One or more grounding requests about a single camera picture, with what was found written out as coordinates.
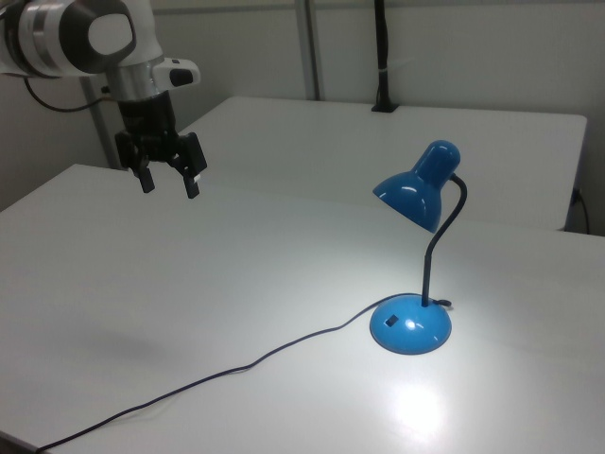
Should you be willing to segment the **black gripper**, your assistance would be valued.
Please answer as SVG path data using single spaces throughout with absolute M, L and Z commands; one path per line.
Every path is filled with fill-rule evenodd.
M 168 162 L 182 176 L 187 197 L 199 194 L 198 180 L 207 161 L 194 132 L 176 133 L 170 94 L 163 92 L 141 100 L 118 101 L 124 129 L 114 139 L 120 165 L 129 168 L 144 193 L 155 188 L 149 161 Z

